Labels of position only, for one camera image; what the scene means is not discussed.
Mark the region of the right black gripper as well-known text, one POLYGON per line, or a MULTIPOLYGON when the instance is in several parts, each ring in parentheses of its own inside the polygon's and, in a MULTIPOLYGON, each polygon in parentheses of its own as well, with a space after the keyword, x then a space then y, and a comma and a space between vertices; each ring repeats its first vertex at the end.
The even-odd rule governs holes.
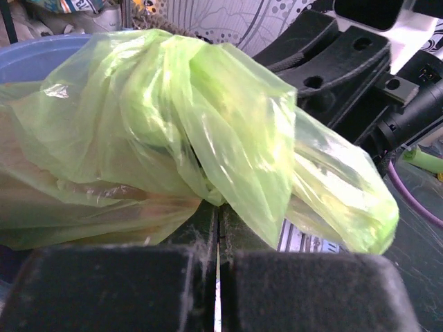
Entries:
POLYGON ((297 89, 297 105, 367 152, 399 146, 397 118, 419 85, 388 72, 390 42, 306 10, 253 59, 297 89))

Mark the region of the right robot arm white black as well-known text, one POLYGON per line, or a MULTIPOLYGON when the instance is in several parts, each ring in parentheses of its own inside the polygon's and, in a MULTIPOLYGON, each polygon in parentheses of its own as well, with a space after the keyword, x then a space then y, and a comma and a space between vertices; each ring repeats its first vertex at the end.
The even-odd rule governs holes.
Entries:
POLYGON ((298 91, 298 106, 371 157, 381 174, 442 123, 442 61, 420 50, 390 73, 387 38, 303 11, 255 61, 298 91))

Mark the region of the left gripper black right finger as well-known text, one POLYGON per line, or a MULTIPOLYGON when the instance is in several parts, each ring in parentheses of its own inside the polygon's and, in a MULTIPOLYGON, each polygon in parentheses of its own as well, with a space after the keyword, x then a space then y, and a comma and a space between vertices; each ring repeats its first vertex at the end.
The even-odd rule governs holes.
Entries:
POLYGON ((380 255, 278 252, 219 211, 223 331, 418 331, 403 280, 380 255))

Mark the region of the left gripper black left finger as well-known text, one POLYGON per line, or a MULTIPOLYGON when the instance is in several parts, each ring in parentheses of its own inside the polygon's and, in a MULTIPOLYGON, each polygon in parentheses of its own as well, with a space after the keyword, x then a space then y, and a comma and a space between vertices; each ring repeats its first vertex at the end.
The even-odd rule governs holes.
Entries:
POLYGON ((202 203, 156 246, 64 245, 31 252, 2 331, 212 331, 218 209, 202 203))

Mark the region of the green plastic trash bag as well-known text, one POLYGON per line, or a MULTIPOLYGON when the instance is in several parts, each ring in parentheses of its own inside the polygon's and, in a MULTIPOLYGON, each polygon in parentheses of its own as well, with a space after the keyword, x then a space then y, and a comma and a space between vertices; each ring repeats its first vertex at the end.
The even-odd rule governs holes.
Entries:
POLYGON ((361 148, 230 44, 93 36, 43 80, 1 86, 1 244, 157 244, 202 201, 276 247, 284 219, 381 254, 397 203, 361 148))

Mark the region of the blue trash bin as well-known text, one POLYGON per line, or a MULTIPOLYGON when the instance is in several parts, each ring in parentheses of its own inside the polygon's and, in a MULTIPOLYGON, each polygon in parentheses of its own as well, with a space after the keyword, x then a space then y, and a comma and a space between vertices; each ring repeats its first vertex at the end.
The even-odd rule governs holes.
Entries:
POLYGON ((90 35, 55 35, 20 41, 1 49, 1 83, 44 79, 79 51, 90 35))

